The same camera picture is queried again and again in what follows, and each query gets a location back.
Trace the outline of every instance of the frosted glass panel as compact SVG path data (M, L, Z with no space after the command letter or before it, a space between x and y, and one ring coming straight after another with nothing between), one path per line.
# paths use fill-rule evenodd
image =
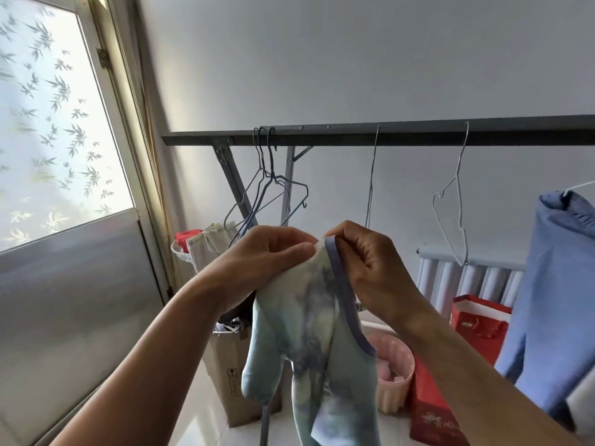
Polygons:
M76 14L0 0L0 250L131 207Z

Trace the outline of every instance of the door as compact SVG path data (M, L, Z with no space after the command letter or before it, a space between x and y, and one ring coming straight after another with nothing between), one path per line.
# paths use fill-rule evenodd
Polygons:
M88 0L0 0L2 445L85 399L164 303L98 47Z

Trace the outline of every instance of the forearm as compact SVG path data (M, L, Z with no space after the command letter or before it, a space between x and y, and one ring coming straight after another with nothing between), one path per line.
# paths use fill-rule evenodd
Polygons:
M186 285L53 446L167 445L219 311L207 282Z
M405 329L394 327L401 327L473 446L580 444L431 310Z

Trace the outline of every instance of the tile floor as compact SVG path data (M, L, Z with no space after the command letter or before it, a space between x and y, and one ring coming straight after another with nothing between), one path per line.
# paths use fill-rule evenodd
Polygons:
M283 410L272 415L268 443L271 446L300 446L293 422L291 371L288 368L283 375L283 383ZM379 414L378 427L383 445L422 445L409 439L409 420L406 417ZM175 426L170 446L256 446L259 439L259 422L232 429L227 427L215 388L201 363Z

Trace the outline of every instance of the baby clothing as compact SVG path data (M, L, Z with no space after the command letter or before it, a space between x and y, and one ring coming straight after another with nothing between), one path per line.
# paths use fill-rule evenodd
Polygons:
M595 209L580 195L541 195L523 282L496 369L561 420L595 365Z
M361 331L334 237L257 291L244 396L266 405L285 360L302 446L380 446L376 351Z

